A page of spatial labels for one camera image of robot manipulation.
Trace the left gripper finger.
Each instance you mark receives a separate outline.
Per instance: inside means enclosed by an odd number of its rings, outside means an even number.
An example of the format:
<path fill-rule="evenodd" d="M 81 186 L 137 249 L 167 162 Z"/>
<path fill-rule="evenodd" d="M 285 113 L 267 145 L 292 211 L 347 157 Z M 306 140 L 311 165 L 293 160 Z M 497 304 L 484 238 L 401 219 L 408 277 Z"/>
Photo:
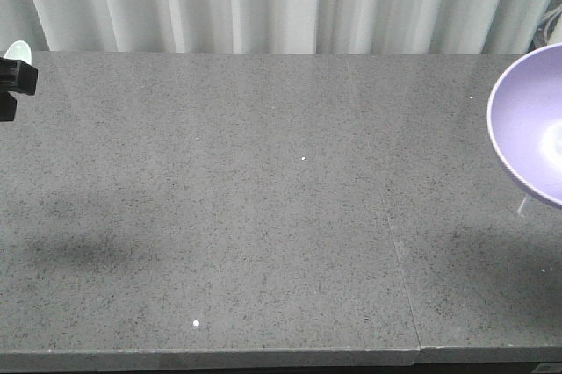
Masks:
<path fill-rule="evenodd" d="M 12 93 L 34 96 L 38 70 L 21 60 L 1 59 L 1 121 L 15 119 L 17 100 Z"/>

